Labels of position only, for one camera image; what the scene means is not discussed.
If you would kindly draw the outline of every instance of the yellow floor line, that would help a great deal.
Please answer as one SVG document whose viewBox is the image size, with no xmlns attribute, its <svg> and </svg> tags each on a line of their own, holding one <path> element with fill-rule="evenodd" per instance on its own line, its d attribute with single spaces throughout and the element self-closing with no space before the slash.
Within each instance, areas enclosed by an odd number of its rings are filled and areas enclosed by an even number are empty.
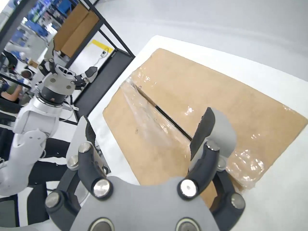
<svg viewBox="0 0 308 231">
<path fill-rule="evenodd" d="M 112 47 L 109 47 L 95 39 L 93 39 L 89 44 L 94 44 L 96 46 L 98 46 L 99 48 L 103 49 L 103 50 L 107 50 L 108 49 L 108 53 L 111 53 L 113 51 Z"/>
</svg>

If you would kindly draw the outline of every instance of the cardboard sheet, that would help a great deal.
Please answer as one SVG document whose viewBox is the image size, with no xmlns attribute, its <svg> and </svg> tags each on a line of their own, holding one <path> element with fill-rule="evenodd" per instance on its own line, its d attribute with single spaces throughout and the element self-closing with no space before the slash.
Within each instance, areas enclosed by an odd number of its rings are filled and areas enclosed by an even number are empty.
<svg viewBox="0 0 308 231">
<path fill-rule="evenodd" d="M 158 105 L 190 136 L 207 107 L 222 111 L 237 133 L 229 171 L 244 186 L 257 182 L 307 124 L 306 118 L 261 92 L 163 49 L 156 50 L 131 76 L 151 99 L 148 111 L 154 109 L 153 103 Z M 187 143 L 180 143 L 184 136 L 179 131 L 176 137 L 169 135 L 178 140 L 164 146 L 138 133 L 141 125 L 123 88 L 113 96 L 103 116 L 141 185 L 187 174 L 190 154 Z M 202 196 L 210 206 L 216 196 L 212 184 Z"/>
</svg>

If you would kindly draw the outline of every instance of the white cable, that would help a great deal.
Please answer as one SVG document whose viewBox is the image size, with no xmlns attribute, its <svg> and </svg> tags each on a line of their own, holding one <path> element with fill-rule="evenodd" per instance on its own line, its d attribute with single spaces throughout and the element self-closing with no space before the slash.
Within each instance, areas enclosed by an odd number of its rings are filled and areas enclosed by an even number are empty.
<svg viewBox="0 0 308 231">
<path fill-rule="evenodd" d="M 108 53 L 109 53 L 109 48 L 106 47 L 104 51 L 101 53 L 100 58 L 97 60 L 97 62 L 93 66 L 96 66 L 101 59 L 105 58 L 108 55 Z"/>
<path fill-rule="evenodd" d="M 67 118 L 67 119 L 65 119 L 65 120 L 62 120 L 62 121 L 60 121 L 60 122 L 66 122 L 67 120 L 69 120 L 69 119 L 72 117 L 73 113 L 74 113 L 74 109 L 72 110 L 72 113 L 71 113 L 71 115 L 69 116 L 69 118 Z"/>
</svg>

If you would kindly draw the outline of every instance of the white robotic arm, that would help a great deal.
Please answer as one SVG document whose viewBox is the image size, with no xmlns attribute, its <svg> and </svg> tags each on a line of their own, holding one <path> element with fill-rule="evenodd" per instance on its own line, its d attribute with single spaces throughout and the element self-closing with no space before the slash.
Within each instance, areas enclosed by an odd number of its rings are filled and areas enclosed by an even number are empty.
<svg viewBox="0 0 308 231">
<path fill-rule="evenodd" d="M 9 160 L 0 169 L 0 195 L 14 195 L 28 185 L 28 176 L 33 165 L 43 155 L 46 139 L 52 137 L 58 129 L 59 118 L 65 105 L 66 97 L 73 91 L 92 82 L 97 75 L 97 68 L 90 67 L 84 74 L 76 74 L 49 60 L 50 71 L 41 65 L 44 77 L 35 89 L 35 96 L 23 107 L 14 122 L 13 132 L 16 142 L 11 147 Z"/>
<path fill-rule="evenodd" d="M 12 51 L 17 51 L 19 52 L 19 56 L 21 59 L 26 59 L 29 57 L 31 49 L 29 47 L 23 47 L 19 45 L 14 45 L 12 43 L 7 43 L 7 45 L 4 48 L 5 51 L 12 52 Z"/>
</svg>

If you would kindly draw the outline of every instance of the person's arm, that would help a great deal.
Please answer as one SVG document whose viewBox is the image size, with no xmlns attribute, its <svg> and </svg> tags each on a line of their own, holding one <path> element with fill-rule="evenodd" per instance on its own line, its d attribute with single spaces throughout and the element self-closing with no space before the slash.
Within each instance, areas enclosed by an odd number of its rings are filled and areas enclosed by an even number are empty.
<svg viewBox="0 0 308 231">
<path fill-rule="evenodd" d="M 15 89 L 15 91 L 12 93 L 12 94 L 8 94 L 7 92 L 3 91 L 1 93 L 1 97 L 9 100 L 9 101 L 15 101 L 18 99 L 18 96 L 19 94 L 21 93 L 22 91 L 22 86 L 21 85 L 18 85 Z"/>
</svg>

